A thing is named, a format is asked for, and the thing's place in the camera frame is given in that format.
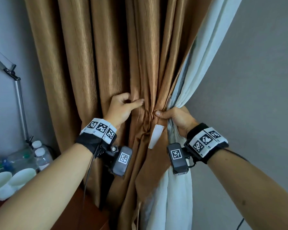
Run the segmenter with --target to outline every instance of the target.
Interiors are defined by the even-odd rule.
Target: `qr code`
[[[128,154],[122,152],[121,155],[119,156],[119,162],[127,164],[129,157],[130,156]]]
[[[201,142],[199,142],[199,141],[196,141],[195,144],[193,145],[193,148],[194,148],[198,153],[200,153],[204,147],[205,147],[205,146],[204,146]]]
[[[98,122],[94,122],[94,121],[90,122],[90,124],[88,125],[88,128],[94,128],[97,123]]]
[[[207,144],[209,144],[211,141],[213,141],[213,139],[212,139],[209,135],[207,135],[207,134],[203,135],[203,136],[200,138],[200,140],[201,140],[205,145],[207,145]]]
[[[172,155],[173,160],[182,158],[180,149],[171,150],[171,155]]]
[[[216,131],[210,131],[209,134],[212,135],[214,138],[221,137]]]
[[[104,133],[104,132],[106,131],[107,128],[108,128],[107,125],[104,125],[103,123],[100,123],[100,124],[98,125],[98,127],[96,128],[96,130],[98,130],[98,131]]]
[[[109,137],[110,139],[112,139],[113,138],[113,136],[114,136],[114,131],[112,131],[110,128],[109,128],[109,130],[108,130],[108,132],[107,132],[107,137]]]

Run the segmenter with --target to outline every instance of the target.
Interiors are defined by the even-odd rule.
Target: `hand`
[[[133,109],[142,106],[144,103],[144,99],[138,99],[132,103],[124,103],[124,101],[130,100],[130,96],[130,93],[122,93],[112,97],[104,120],[111,123],[116,129],[128,119]]]
[[[172,118],[173,122],[178,127],[179,134],[185,138],[187,137],[188,132],[199,124],[190,115],[190,112],[185,106],[182,108],[174,107],[165,112],[156,111],[155,114],[162,119]]]

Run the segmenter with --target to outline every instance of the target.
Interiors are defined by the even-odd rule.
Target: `blue-gray wall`
[[[186,106],[288,191],[288,0],[242,0]],[[192,228],[236,229],[242,217],[208,167],[191,174]]]
[[[0,52],[17,65],[28,131],[56,147],[56,139],[24,0],[0,0]],[[11,63],[0,55],[0,60]],[[24,146],[14,82],[0,71],[0,156]]]

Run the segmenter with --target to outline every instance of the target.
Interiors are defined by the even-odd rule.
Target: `silver metal pole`
[[[19,114],[20,114],[23,137],[24,137],[24,140],[28,142],[29,134],[28,134],[28,128],[27,128],[26,115],[24,114],[24,102],[22,99],[20,80],[15,81],[15,88],[16,88],[16,95],[17,95],[17,102],[18,102],[18,107],[19,107]]]

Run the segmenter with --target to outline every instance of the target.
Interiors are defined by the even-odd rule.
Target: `forearm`
[[[252,229],[288,229],[288,193],[270,177],[225,150],[207,165]]]
[[[75,144],[0,208],[1,229],[50,229],[83,179],[92,153]]]

